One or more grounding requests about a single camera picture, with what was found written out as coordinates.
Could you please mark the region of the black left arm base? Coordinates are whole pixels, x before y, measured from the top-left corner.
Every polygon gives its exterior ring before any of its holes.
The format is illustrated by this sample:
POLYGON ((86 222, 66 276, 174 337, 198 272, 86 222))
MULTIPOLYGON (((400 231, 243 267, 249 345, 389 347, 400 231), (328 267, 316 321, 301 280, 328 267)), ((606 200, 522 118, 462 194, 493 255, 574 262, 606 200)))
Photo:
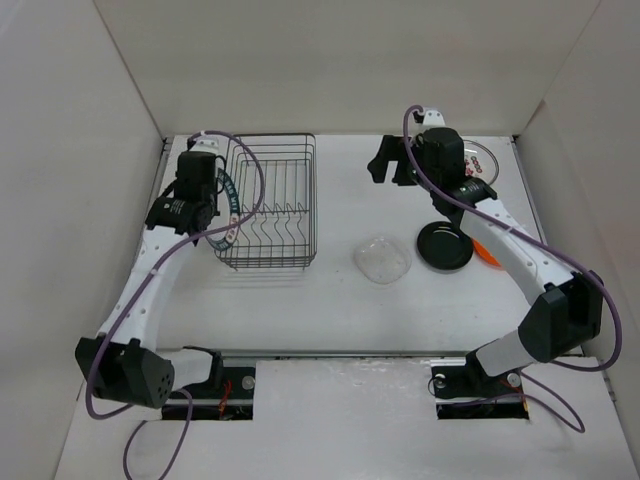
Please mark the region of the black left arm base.
POLYGON ((213 380, 185 387, 192 397, 193 421, 250 421, 254 413, 256 368, 224 366, 213 380))

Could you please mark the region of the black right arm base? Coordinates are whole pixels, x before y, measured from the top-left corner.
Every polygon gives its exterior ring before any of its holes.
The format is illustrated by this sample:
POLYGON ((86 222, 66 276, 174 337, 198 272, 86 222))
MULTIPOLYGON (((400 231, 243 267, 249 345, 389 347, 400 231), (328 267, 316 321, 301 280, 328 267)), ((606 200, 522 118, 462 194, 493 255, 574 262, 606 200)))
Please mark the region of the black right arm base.
POLYGON ((428 389, 436 399, 439 420, 528 420, 518 370, 487 377, 460 359, 434 361, 428 389))

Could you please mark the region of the green rimmed white plate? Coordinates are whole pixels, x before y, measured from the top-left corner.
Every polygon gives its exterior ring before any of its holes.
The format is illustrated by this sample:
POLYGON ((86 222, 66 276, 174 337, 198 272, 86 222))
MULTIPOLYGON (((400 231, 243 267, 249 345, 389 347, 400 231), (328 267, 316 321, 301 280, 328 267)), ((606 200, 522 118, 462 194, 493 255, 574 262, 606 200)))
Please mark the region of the green rimmed white plate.
POLYGON ((221 253, 229 250, 237 240, 239 228, 236 224, 241 219, 241 206, 237 188, 231 177, 224 170, 219 170, 217 180, 228 201, 228 228, 225 230, 223 237, 219 239, 207 237, 207 242, 215 252, 221 253))

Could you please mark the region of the white plate red characters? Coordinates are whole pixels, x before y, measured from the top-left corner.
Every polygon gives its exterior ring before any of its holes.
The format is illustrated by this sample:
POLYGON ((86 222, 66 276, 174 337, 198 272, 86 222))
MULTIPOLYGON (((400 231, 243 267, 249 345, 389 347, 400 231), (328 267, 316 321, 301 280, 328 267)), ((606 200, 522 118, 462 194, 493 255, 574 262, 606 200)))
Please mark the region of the white plate red characters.
POLYGON ((495 154, 483 144, 464 140, 465 171, 468 176, 479 178, 489 186, 497 180, 500 167, 495 154))

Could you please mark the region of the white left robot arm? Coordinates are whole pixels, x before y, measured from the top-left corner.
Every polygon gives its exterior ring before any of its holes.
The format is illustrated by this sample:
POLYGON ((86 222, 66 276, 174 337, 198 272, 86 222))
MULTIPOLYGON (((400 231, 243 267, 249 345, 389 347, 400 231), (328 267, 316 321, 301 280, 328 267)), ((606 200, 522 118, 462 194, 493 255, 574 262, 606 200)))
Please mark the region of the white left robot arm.
POLYGON ((217 212, 218 158, 214 147, 181 153, 174 180, 152 203, 120 298, 96 336, 81 338, 75 349, 88 398, 158 409, 183 387, 191 385, 204 397, 223 387, 214 351, 157 350, 159 326, 177 276, 196 247, 196 234, 209 227, 217 212))

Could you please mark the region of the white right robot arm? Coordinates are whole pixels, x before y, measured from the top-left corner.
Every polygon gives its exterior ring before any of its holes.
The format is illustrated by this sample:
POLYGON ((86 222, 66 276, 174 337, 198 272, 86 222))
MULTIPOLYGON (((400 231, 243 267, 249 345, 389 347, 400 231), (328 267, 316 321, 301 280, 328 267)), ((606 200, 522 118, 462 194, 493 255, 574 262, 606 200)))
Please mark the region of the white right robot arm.
POLYGON ((434 208, 491 253, 529 304, 515 330, 467 354, 462 381, 468 390, 486 393, 500 376, 552 363, 600 334, 600 279, 528 235, 492 186, 468 173, 464 141, 455 130, 432 127, 415 138, 383 136, 367 165, 372 180, 384 182, 391 163, 393 183, 428 190, 434 208))

